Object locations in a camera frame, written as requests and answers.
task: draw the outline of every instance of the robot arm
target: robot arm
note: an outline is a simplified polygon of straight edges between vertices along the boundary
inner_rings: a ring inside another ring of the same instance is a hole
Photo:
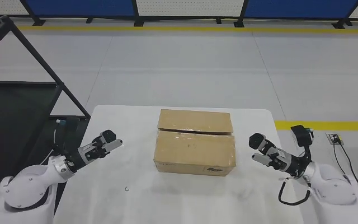
[[[106,130],[86,146],[50,157],[46,166],[29,166],[15,178],[4,178],[0,184],[4,202],[16,209],[36,208],[47,197],[49,186],[66,182],[77,170],[97,158],[104,158],[121,145],[122,140],[116,139],[111,130]]]
[[[312,144],[312,130],[302,125],[291,127],[299,146],[305,148],[305,154],[301,157],[291,155],[277,148],[266,139],[263,134],[256,133],[249,139],[249,146],[259,150],[261,154],[255,153],[252,159],[272,166],[291,175],[301,184],[308,186],[306,198],[296,203],[287,203],[281,200],[285,182],[279,194],[281,203],[295,206],[305,202],[311,195],[319,223],[337,224],[357,223],[358,220],[358,185],[355,179],[349,179],[342,175],[334,167],[325,164],[317,164],[311,160],[309,145]]]

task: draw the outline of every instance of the power outlet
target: power outlet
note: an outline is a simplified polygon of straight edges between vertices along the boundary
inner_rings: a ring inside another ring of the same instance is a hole
[[[333,137],[334,135],[338,135],[338,138],[340,138],[340,140],[341,140],[341,144],[344,145],[343,139],[339,134],[337,134],[337,133],[326,133],[326,136],[327,136],[328,141],[330,142],[330,144],[335,145],[335,146],[340,145],[338,142],[334,142],[334,137]]]

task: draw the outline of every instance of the printed logo on box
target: printed logo on box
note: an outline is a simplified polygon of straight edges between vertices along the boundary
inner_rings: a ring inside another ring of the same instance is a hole
[[[220,169],[220,168],[215,169],[215,168],[212,168],[212,167],[208,168],[207,170],[209,170],[209,171],[211,171],[211,172],[220,172],[220,171],[223,171],[223,169]]]

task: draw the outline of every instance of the white pegboard panel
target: white pegboard panel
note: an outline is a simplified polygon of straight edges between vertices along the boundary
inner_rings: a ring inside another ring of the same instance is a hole
[[[0,15],[28,15],[19,0],[0,0]]]
[[[358,18],[358,7],[354,10],[349,18]]]
[[[140,16],[239,16],[244,0],[139,0]]]

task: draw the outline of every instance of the electrical cord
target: electrical cord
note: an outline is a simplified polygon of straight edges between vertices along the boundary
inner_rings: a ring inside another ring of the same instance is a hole
[[[357,181],[357,183],[358,183],[358,178],[357,178],[356,174],[355,174],[354,171],[353,171],[351,159],[349,158],[349,156],[348,156],[348,154],[347,154],[345,148],[343,147],[342,142],[341,142],[339,136],[335,134],[333,137],[334,137],[334,139],[333,139],[333,140],[334,140],[334,142],[333,142],[333,148],[334,148],[334,146],[335,146],[335,142],[337,142],[338,144],[340,144],[340,146],[341,146],[342,149],[343,149],[343,152],[345,153],[345,155],[346,155],[346,157],[347,157],[347,159],[348,159],[349,167],[350,167],[350,169],[351,169],[351,171],[352,171],[352,174],[353,174],[354,178],[356,179],[356,181]]]
[[[311,187],[311,183],[307,183],[307,186],[308,186],[308,189],[307,189],[307,192],[306,192],[306,196],[302,199],[302,200],[299,200],[298,202],[293,202],[293,203],[290,203],[290,202],[285,202],[281,199],[282,197],[282,193],[284,192],[284,188],[285,188],[285,185],[286,185],[286,181],[288,181],[290,178],[286,178],[285,181],[282,183],[282,186],[281,186],[281,189],[280,189],[280,192],[279,192],[279,201],[282,203],[282,204],[286,204],[287,206],[298,206],[299,204],[302,204],[304,202],[306,202],[311,194],[311,191],[310,191],[310,187]]]
[[[337,161],[338,166],[339,166],[340,169],[342,170],[342,173],[346,174],[346,173],[344,172],[344,170],[342,169],[342,167],[341,167],[341,165],[340,165],[340,162],[338,162],[337,155],[336,155],[335,144],[333,144],[333,151],[334,151],[334,153],[335,153],[335,158],[336,158],[336,161]]]

